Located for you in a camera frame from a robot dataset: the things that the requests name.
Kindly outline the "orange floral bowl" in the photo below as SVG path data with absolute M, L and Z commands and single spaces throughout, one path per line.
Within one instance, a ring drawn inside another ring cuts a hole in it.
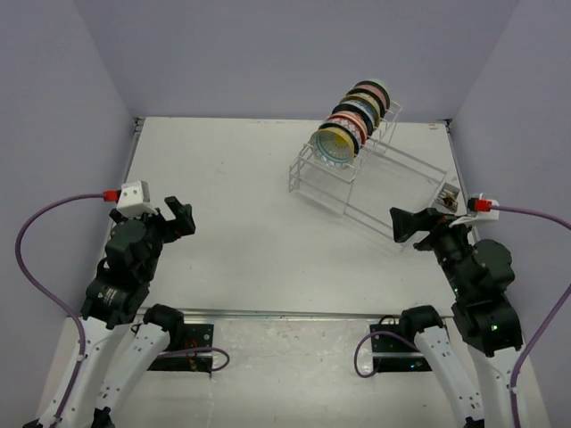
M 347 119 L 353 125 L 355 125 L 358 128 L 358 130 L 360 131 L 361 143 L 365 144 L 367 142 L 368 130 L 367 130 L 366 124 L 362 120 L 362 118 L 360 116 L 358 116 L 356 113 L 353 113 L 351 111 L 339 111 L 336 113 L 332 113 L 328 118 L 329 119 L 332 119 L 332 118 Z

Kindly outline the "yellow leaf pattern bowl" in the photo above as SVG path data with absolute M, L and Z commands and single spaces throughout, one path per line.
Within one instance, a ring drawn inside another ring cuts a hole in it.
M 371 116 L 374 118 L 374 124 L 377 127 L 382 119 L 381 113 L 383 110 L 379 107 L 378 102 L 370 95 L 364 93 L 350 94 L 346 95 L 340 103 L 355 101 L 366 105 L 371 112 Z

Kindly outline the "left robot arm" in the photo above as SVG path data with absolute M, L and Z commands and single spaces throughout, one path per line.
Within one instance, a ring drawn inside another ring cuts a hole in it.
M 146 311 L 134 344 L 120 359 L 113 358 L 149 294 L 164 245 L 194 234 L 191 205 L 174 196 L 165 198 L 174 216 L 167 220 L 140 194 L 112 191 L 99 197 L 115 203 L 110 213 L 114 225 L 78 313 L 29 272 L 21 254 L 24 234 L 16 238 L 15 255 L 22 273 L 68 313 L 79 334 L 56 394 L 45 412 L 29 422 L 31 427 L 111 427 L 148 367 L 186 338 L 182 313 L 157 304 Z

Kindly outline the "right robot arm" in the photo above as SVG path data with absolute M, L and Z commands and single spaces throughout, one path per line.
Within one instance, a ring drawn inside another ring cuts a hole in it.
M 417 232 L 425 233 L 413 247 L 435 255 L 455 297 L 453 320 L 468 347 L 477 383 L 471 382 L 433 307 L 404 310 L 398 339 L 405 349 L 422 353 L 461 427 L 521 427 L 526 417 L 511 379 L 523 349 L 521 324 L 505 295 L 515 279 L 511 253 L 494 240 L 468 240 L 474 226 L 498 219 L 492 206 L 477 200 L 464 216 L 434 208 L 390 210 L 394 241 L 404 243 Z

